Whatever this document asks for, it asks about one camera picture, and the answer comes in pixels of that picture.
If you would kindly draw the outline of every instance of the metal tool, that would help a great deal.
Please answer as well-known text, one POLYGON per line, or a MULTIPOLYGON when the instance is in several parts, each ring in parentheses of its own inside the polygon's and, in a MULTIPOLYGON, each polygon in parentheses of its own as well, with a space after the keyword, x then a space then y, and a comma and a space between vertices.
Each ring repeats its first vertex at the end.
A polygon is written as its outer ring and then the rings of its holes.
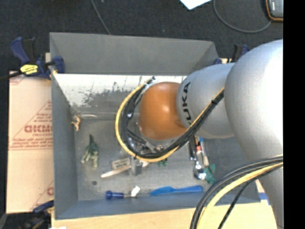
POLYGON ((201 147, 198 144, 197 136, 194 136, 193 139, 189 141, 189 148, 190 148, 190 160, 195 161, 194 166, 194 176, 199 180, 205 180, 206 173, 204 171, 204 163, 203 163, 203 156, 201 147))
POLYGON ((203 158, 203 164, 204 164, 204 168, 203 168, 203 172, 205 173, 205 180, 210 183, 213 184, 216 180, 214 177, 214 172, 215 172, 215 164, 210 164, 209 162, 209 158, 207 156, 206 153, 206 149, 205 149, 205 145, 204 145, 204 139, 202 137, 197 137, 198 138, 198 144, 200 146, 200 150, 201 150, 201 155, 203 158))

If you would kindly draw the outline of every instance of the electric cable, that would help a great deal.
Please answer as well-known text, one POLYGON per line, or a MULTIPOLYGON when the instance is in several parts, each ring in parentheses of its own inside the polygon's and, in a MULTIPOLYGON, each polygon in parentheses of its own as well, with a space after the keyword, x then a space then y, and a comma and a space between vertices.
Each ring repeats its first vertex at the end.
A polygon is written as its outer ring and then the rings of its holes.
POLYGON ((119 110, 116 115, 115 119, 115 133, 117 139, 121 145, 121 147, 131 156, 134 158, 138 158, 139 160, 146 161, 146 162, 158 162, 165 160, 169 157, 172 153, 176 150, 184 146, 193 136, 203 122, 206 120, 209 113, 213 110, 213 108, 220 102, 221 99, 224 97, 224 87, 216 94, 216 97, 202 110, 202 112, 197 116, 197 118, 192 122, 192 124, 187 128, 186 132, 181 135, 173 144, 171 144, 168 148, 161 152, 157 153, 149 153, 149 154, 141 154, 134 150, 129 144, 129 138, 127 135, 127 125, 132 118, 133 111, 135 106, 139 103, 137 98, 141 95, 141 92, 145 89, 147 85, 152 82, 152 79, 145 82, 134 89, 122 102, 119 107, 119 110), (119 127, 121 127, 122 137, 120 135, 119 127))
POLYGON ((213 1, 213 8, 214 8, 214 12, 215 14, 217 15, 217 17, 221 20, 222 23, 224 23, 226 26, 230 27, 231 29, 234 29, 236 31, 240 31, 240 32, 244 32, 244 33, 259 33, 259 32, 262 32, 264 31, 265 29, 267 29, 270 25, 271 25, 271 20, 269 20, 269 22, 262 28, 258 29, 258 30, 253 30, 253 31, 248 31, 248 30, 242 30, 242 29, 239 29, 229 23, 227 23, 221 16, 220 14, 218 13, 217 9, 216 9, 216 0, 213 1))
POLYGON ((95 11, 97 17, 99 18, 100 22, 102 23, 104 29, 107 31, 107 33, 108 33, 109 35, 111 35, 111 33, 110 33, 110 31, 108 30, 108 28, 107 28, 107 26, 106 26, 104 20, 102 19, 102 17, 101 17, 101 15, 100 15, 99 11, 97 10, 97 8, 96 8, 96 6, 95 6, 94 0, 90 0, 90 1, 91 1, 91 4, 92 4, 92 6, 93 6, 93 8, 94 8, 94 11, 95 11))
POLYGON ((21 75, 23 74, 22 72, 18 71, 18 72, 15 72, 15 73, 12 73, 12 74, 8 74, 8 75, 4 75, 4 76, 1 76, 0 77, 0 82, 1 81, 5 81, 5 80, 8 80, 12 77, 15 77, 15 76, 18 76, 18 75, 21 75))
MULTIPOLYGON (((209 188, 209 190, 205 193, 205 195, 202 197, 202 199, 198 203, 196 210, 193 214, 190 228, 191 229, 201 228, 203 221, 204 221, 204 217, 206 216, 207 212, 211 209, 211 207, 213 207, 216 204, 216 202, 224 194, 226 194, 227 192, 229 192, 230 190, 239 186, 242 183, 252 182, 252 181, 258 179, 259 177, 264 176, 264 175, 270 173, 271 171, 281 168, 281 167, 283 167, 283 156, 273 157, 273 158, 269 158, 269 159, 265 159, 265 160, 252 162, 250 164, 246 164, 242 167, 235 169, 233 172, 230 171, 227 174, 225 174, 224 176, 222 176, 216 183, 214 183, 209 188), (208 198, 220 188, 222 188, 222 189, 218 193, 216 193, 214 195, 214 197, 211 199, 211 201, 209 202, 209 204, 206 207, 204 207, 208 198)), ((238 193, 237 196, 235 197, 229 210, 227 211, 226 216, 228 216, 229 213, 231 212, 231 210, 233 209, 240 194, 241 193, 238 193)))

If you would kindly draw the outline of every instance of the clamp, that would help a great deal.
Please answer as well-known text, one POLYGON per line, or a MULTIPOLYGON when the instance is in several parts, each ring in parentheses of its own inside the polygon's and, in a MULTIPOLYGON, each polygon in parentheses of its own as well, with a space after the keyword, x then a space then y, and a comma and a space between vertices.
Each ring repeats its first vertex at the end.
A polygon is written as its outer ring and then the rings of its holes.
POLYGON ((18 37, 10 44, 12 53, 21 61, 19 74, 24 74, 25 76, 37 76, 50 80, 51 70, 49 66, 51 65, 55 65, 53 71, 64 73, 65 65, 63 58, 60 56, 55 56, 50 62, 45 62, 42 57, 35 59, 33 53, 34 40, 35 38, 23 40, 22 37, 18 37))

